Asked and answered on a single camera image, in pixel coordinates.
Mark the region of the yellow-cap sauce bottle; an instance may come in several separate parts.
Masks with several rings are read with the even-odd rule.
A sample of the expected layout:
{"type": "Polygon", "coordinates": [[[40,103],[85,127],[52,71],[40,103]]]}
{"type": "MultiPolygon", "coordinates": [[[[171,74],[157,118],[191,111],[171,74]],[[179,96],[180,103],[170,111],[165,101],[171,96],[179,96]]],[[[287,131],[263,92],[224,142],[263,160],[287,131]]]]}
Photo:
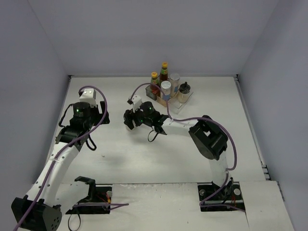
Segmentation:
{"type": "Polygon", "coordinates": [[[159,83],[168,80],[168,63],[162,62],[161,71],[159,75],[159,83]]]}
{"type": "Polygon", "coordinates": [[[157,94],[159,92],[159,77],[156,72],[151,73],[151,84],[150,89],[153,94],[157,94]]]}

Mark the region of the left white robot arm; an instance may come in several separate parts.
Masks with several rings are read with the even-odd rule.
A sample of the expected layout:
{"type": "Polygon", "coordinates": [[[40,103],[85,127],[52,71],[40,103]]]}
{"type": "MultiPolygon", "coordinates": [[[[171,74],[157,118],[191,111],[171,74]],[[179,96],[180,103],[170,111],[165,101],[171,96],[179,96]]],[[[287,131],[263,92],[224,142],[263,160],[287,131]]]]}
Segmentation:
{"type": "Polygon", "coordinates": [[[12,202],[17,222],[14,230],[55,231],[67,211],[81,200],[90,202],[96,197],[95,180],[83,176],[75,178],[66,191],[59,188],[69,166],[90,140],[90,133],[101,124],[109,124],[107,103],[81,100],[72,106],[70,124],[60,130],[40,176],[24,197],[12,202]]]}

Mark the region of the black-knob-lid spice jar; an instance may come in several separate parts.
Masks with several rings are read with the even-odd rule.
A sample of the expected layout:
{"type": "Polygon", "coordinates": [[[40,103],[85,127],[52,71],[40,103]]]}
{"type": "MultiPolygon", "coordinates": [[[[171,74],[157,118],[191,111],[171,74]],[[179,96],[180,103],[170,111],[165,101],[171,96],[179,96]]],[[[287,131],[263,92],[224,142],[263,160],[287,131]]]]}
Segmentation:
{"type": "Polygon", "coordinates": [[[178,96],[177,99],[180,103],[187,102],[191,92],[191,86],[188,84],[188,82],[184,82],[180,85],[178,90],[178,96]]]}

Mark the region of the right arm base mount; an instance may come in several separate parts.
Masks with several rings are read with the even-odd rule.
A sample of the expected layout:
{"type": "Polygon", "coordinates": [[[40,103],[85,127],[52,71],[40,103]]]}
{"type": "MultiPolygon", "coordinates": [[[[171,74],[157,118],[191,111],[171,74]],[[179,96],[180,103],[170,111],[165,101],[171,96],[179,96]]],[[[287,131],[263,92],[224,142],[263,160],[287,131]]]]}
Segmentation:
{"type": "MultiPolygon", "coordinates": [[[[219,186],[214,183],[198,184],[197,186],[200,202],[219,189],[219,186]]],[[[231,178],[221,191],[202,202],[200,210],[201,212],[245,211],[240,183],[231,178]]]]}

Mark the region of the grey plastic organizer bin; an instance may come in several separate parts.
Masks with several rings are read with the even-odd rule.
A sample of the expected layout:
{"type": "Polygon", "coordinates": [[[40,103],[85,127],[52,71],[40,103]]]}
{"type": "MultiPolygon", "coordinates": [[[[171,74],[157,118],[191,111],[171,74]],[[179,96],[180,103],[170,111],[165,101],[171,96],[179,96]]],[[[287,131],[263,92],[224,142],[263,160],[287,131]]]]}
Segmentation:
{"type": "Polygon", "coordinates": [[[146,91],[146,96],[149,97],[150,99],[156,101],[157,100],[157,95],[160,92],[160,90],[157,87],[154,87],[154,90],[151,89],[151,85],[147,86],[145,91],[146,91]]]}

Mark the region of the silver-cap shaker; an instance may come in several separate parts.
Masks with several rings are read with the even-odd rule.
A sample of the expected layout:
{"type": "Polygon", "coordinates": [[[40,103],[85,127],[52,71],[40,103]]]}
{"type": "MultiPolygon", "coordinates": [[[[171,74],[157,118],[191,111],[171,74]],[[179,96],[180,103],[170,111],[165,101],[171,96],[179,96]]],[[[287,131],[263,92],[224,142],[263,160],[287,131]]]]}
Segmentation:
{"type": "Polygon", "coordinates": [[[165,101],[168,101],[170,99],[171,95],[171,83],[167,80],[161,82],[161,98],[165,101]]]}
{"type": "Polygon", "coordinates": [[[179,82],[180,82],[180,75],[178,73],[172,73],[169,76],[169,82],[171,83],[171,93],[170,96],[174,97],[178,92],[179,82]]]}

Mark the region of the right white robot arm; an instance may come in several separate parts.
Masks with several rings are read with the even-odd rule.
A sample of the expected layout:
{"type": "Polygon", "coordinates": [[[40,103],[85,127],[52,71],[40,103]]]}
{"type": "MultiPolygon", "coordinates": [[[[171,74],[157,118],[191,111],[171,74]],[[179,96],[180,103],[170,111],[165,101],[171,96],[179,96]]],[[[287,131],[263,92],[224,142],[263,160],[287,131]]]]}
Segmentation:
{"type": "Polygon", "coordinates": [[[157,134],[180,135],[192,139],[199,153],[209,160],[212,173],[213,193],[218,198],[226,197],[231,189],[228,185],[231,180],[229,173],[226,150],[228,137],[226,133],[214,123],[209,116],[198,119],[178,121],[158,111],[147,113],[141,109],[136,111],[126,110],[124,124],[130,130],[146,125],[157,134]]]}

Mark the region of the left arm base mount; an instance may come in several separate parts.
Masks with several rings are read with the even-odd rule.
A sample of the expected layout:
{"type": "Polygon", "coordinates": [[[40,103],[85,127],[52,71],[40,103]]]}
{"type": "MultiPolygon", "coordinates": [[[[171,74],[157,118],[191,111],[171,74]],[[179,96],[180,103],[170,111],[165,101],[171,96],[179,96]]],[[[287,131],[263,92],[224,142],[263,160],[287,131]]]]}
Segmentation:
{"type": "MultiPolygon", "coordinates": [[[[75,179],[75,182],[82,182],[88,185],[88,195],[80,199],[77,204],[90,204],[90,203],[110,203],[112,197],[111,185],[98,185],[96,181],[91,178],[79,176],[75,179]]],[[[97,215],[97,214],[109,214],[110,206],[94,206],[82,205],[80,207],[74,207],[66,212],[67,215],[80,214],[80,215],[97,215]]]]}

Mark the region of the clear plastic organizer bin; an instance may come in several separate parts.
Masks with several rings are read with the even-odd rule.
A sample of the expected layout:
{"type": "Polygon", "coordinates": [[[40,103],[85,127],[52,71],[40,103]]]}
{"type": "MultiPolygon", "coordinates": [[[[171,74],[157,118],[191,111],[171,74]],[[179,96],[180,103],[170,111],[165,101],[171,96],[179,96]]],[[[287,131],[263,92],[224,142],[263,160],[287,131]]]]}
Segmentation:
{"type": "MultiPolygon", "coordinates": [[[[193,95],[193,91],[190,92],[190,96],[187,100],[187,102],[190,100],[191,96],[193,95]]],[[[177,99],[178,96],[178,92],[177,94],[173,97],[173,99],[171,100],[171,103],[169,105],[169,110],[175,114],[179,114],[180,111],[185,107],[185,105],[187,104],[187,102],[185,103],[180,103],[177,99]]]]}

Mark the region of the black-lid spice jar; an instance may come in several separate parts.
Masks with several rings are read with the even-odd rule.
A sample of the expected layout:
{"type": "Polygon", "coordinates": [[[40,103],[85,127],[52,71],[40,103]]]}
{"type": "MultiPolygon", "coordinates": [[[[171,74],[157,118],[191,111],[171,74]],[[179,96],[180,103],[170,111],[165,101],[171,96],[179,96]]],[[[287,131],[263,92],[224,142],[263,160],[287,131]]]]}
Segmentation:
{"type": "Polygon", "coordinates": [[[136,126],[125,126],[125,128],[128,130],[128,131],[133,131],[133,130],[136,130],[137,127],[136,126]]]}

